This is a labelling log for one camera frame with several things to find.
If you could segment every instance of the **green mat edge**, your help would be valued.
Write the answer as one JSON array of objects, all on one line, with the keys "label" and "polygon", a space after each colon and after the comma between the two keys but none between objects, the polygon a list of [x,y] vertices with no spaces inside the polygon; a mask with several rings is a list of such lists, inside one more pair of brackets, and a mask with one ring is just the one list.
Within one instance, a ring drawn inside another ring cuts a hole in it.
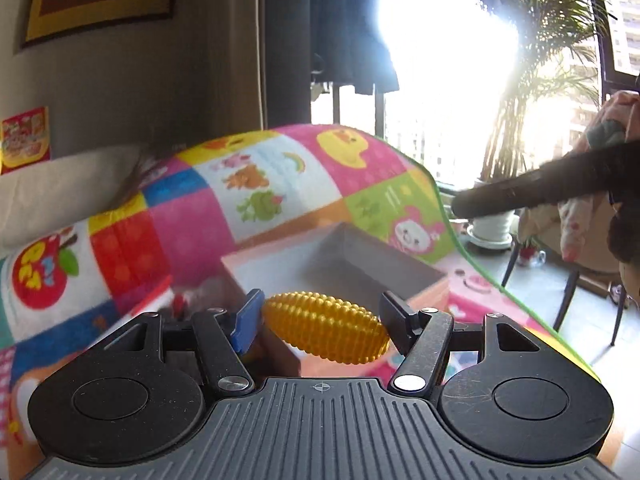
[{"label": "green mat edge", "polygon": [[498,290],[501,291],[501,293],[505,294],[511,301],[513,301],[513,303],[515,303],[517,306],[519,306],[522,310],[524,310],[524,312],[526,312],[527,314],[529,314],[530,317],[532,317],[535,321],[537,321],[540,326],[542,328],[544,328],[547,332],[549,332],[549,335],[554,336],[559,342],[562,343],[562,345],[565,346],[565,348],[568,349],[569,352],[571,352],[571,354],[578,359],[578,361],[580,361],[584,366],[586,366],[591,373],[597,378],[598,381],[600,381],[600,378],[598,377],[598,375],[596,374],[596,372],[593,371],[593,368],[591,368],[591,365],[589,365],[582,357],[580,357],[580,355],[578,355],[578,353],[572,348],[571,345],[569,345],[569,343],[567,343],[564,338],[562,338],[562,336],[556,332],[553,328],[551,328],[546,321],[544,321],[540,316],[538,316],[538,314],[536,314],[533,310],[531,310],[528,306],[526,306],[524,303],[522,303],[518,298],[516,298],[513,294],[511,294],[506,288],[504,288],[502,285],[500,285],[499,283],[497,283],[491,276],[489,276],[486,271],[474,260],[474,258],[466,252],[466,249],[462,246],[462,244],[460,243],[460,240],[458,239],[458,236],[456,236],[455,232],[453,231],[453,228],[451,227],[450,223],[449,223],[449,217],[447,216],[447,213],[444,209],[444,205],[442,204],[442,198],[440,197],[440,190],[438,189],[438,184],[436,183],[436,180],[434,179],[433,175],[431,174],[431,172],[425,168],[422,164],[420,164],[419,162],[417,162],[416,160],[413,160],[411,157],[405,155],[404,153],[402,153],[400,150],[398,150],[397,148],[393,147],[391,144],[389,144],[388,142],[386,142],[385,139],[380,139],[379,137],[376,137],[378,140],[383,141],[385,144],[387,144],[390,148],[392,148],[393,150],[396,151],[396,153],[398,153],[398,155],[404,157],[406,160],[408,160],[410,163],[412,163],[416,168],[418,168],[419,170],[421,170],[425,176],[427,176],[427,178],[431,181],[431,184],[433,185],[433,187],[436,190],[436,198],[438,200],[438,207],[440,208],[440,213],[442,215],[442,217],[444,219],[446,219],[447,221],[445,222],[446,226],[447,226],[447,233],[449,233],[449,235],[451,236],[451,238],[453,239],[453,243],[456,247],[456,249],[464,256],[465,260],[467,260],[471,266],[484,278],[486,279],[489,283],[491,283],[495,288],[497,288]]}]

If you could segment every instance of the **green square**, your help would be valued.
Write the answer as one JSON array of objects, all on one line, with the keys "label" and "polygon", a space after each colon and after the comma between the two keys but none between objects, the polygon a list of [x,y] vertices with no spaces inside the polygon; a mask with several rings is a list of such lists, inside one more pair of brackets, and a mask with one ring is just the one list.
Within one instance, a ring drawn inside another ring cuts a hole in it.
[{"label": "green square", "polygon": [[354,193],[344,201],[354,225],[392,245],[398,245],[396,226],[409,225],[424,245],[420,251],[405,252],[425,263],[437,262],[455,247],[449,221],[437,200],[430,200],[408,173]]},{"label": "green square", "polygon": [[[0,276],[2,276],[2,267],[6,258],[0,260]],[[0,290],[3,286],[11,286],[10,283],[2,283],[0,279]],[[2,294],[0,294],[0,349],[9,348],[15,343],[14,336],[11,334],[11,329],[6,320],[6,314],[4,313],[4,304],[2,304]]]}]

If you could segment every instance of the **screw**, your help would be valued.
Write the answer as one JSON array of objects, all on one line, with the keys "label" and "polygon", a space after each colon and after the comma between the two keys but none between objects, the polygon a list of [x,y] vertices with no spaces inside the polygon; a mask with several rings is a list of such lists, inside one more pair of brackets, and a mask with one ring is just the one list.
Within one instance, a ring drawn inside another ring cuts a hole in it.
[{"label": "screw", "polygon": [[404,392],[418,392],[426,385],[426,381],[417,375],[401,375],[394,379],[394,386]]},{"label": "screw", "polygon": [[239,375],[229,375],[220,379],[218,386],[221,390],[227,392],[241,392],[249,387],[249,381],[247,378]]}]

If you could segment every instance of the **blue square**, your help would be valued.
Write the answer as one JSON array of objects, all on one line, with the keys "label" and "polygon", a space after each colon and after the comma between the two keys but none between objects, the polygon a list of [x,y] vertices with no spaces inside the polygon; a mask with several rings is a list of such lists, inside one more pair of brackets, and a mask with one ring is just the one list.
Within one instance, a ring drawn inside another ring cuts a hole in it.
[{"label": "blue square", "polygon": [[149,207],[169,202],[201,189],[207,189],[207,182],[193,169],[184,170],[161,178],[142,190]]},{"label": "blue square", "polygon": [[113,301],[87,310],[15,346],[10,386],[29,370],[57,363],[63,357],[84,351],[120,315]]}]

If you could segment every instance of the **floor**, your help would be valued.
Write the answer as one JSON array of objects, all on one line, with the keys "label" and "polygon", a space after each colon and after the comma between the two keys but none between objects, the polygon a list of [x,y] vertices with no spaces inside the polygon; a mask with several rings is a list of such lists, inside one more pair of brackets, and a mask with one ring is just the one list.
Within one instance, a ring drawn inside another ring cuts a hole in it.
[{"label": "floor", "polygon": [[[476,261],[501,282],[509,251],[478,250],[464,237],[462,241]],[[507,289],[551,325],[568,276],[569,271],[553,261],[537,268],[516,265]],[[622,438],[613,469],[624,480],[636,480],[640,476],[640,374],[634,371],[640,369],[640,313],[635,308],[625,311],[616,345],[611,347],[615,320],[616,308],[609,298],[578,287],[560,334],[594,368],[609,391],[616,410],[616,433]]]}]

